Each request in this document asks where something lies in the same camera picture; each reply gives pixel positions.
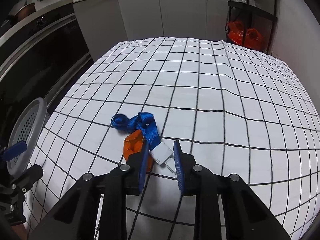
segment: red plastic bag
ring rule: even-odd
[[[231,39],[235,44],[242,46],[244,32],[243,23],[240,21],[229,22],[228,27],[230,28],[230,32],[228,34],[229,39]],[[244,47],[262,51],[262,46],[263,36],[254,28],[247,29],[244,39]]]

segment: checkered tablecloth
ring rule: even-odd
[[[298,78],[240,46],[160,37],[117,44],[62,99],[29,163],[44,170],[24,204],[30,232],[82,174],[125,163],[127,134],[110,120],[140,111],[154,115],[169,147],[179,139],[213,173],[239,174],[292,239],[308,229],[320,208],[320,124]],[[195,198],[181,197],[176,176],[155,164],[143,193],[127,196],[128,239],[193,239],[194,213]]]

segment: blue lanyard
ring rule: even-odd
[[[161,142],[153,114],[139,112],[138,115],[131,119],[124,114],[116,114],[111,119],[111,125],[118,130],[127,131],[128,133],[141,130],[150,145],[150,150],[153,150]]]

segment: colander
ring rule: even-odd
[[[19,177],[28,166],[47,116],[47,103],[43,98],[33,100],[19,116],[10,135],[8,148],[20,141],[27,143],[27,150],[7,162],[8,172]]]

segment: silver screw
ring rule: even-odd
[[[192,167],[194,171],[202,171],[202,166],[201,165],[195,165]]]
[[[128,164],[122,164],[120,166],[121,171],[127,171],[130,169],[130,166]]]
[[[240,177],[237,174],[231,174],[230,179],[233,181],[238,181],[240,179]]]
[[[88,180],[92,179],[92,174],[86,173],[82,176],[82,179],[85,181],[88,181]]]

